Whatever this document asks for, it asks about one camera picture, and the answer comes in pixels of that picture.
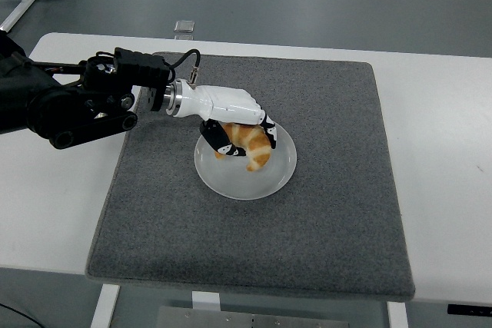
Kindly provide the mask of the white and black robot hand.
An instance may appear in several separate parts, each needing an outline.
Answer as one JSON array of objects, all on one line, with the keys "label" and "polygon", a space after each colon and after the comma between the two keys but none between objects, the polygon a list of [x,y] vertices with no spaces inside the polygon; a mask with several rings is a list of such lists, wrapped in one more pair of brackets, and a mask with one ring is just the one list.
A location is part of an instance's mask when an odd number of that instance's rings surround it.
[{"label": "white and black robot hand", "polygon": [[200,132],[212,149],[227,156],[245,156],[242,147],[231,142],[223,123],[261,126],[276,148],[277,128],[267,113],[243,89],[202,85],[191,87],[184,79],[171,84],[172,96],[166,112],[176,118],[197,115],[202,118]]}]

